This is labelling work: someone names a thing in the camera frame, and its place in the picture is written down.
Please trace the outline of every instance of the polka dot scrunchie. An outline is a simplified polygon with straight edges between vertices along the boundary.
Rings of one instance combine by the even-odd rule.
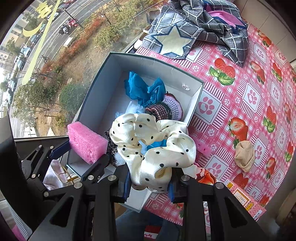
[[[131,173],[132,187],[153,192],[167,192],[172,167],[190,167],[196,156],[196,146],[188,136],[187,124],[176,120],[159,120],[149,114],[124,114],[115,119],[110,138],[126,161]],[[141,153],[142,145],[166,139],[166,147]]]

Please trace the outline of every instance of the teal fabric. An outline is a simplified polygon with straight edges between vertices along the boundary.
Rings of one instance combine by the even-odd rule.
[[[152,149],[154,147],[164,147],[166,146],[166,140],[162,140],[162,141],[155,141],[153,142],[151,145],[147,146],[147,150]]]
[[[129,73],[129,79],[124,81],[126,95],[132,100],[138,100],[138,104],[147,107],[156,102],[162,101],[165,94],[165,85],[160,78],[157,78],[152,86],[135,72]]]

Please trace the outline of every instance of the white box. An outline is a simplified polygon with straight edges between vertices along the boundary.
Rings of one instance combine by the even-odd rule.
[[[182,121],[189,124],[202,92],[203,81],[161,60],[114,52],[108,55],[91,84],[78,111],[77,121],[105,137],[104,132],[111,128],[115,113],[125,113],[131,101],[124,89],[124,80],[128,79],[130,71],[139,74],[149,86],[160,77],[166,90],[180,102],[183,109]],[[67,166],[79,176],[90,167],[72,150],[68,154]],[[103,177],[114,170],[115,167],[109,165]],[[131,189],[124,206],[139,212],[150,194],[147,188],[142,191]]]

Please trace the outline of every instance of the gray plaid cloth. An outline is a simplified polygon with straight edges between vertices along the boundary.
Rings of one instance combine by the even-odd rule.
[[[248,49],[247,24],[242,20],[238,8],[231,2],[220,0],[170,0],[170,7],[163,6],[154,19],[149,35],[142,46],[160,53],[162,43],[155,36],[169,35],[174,26],[180,37],[191,39],[183,46],[183,55],[173,51],[163,55],[174,59],[185,59],[196,40],[216,43],[221,53],[239,66],[243,66]],[[221,18],[212,17],[206,11],[225,11],[237,17],[241,25],[236,28]]]

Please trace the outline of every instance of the jeans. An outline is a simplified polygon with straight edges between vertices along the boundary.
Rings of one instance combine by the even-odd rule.
[[[181,227],[144,209],[140,213],[126,210],[116,219],[118,241],[143,241],[147,225],[161,226],[156,241],[177,241]]]

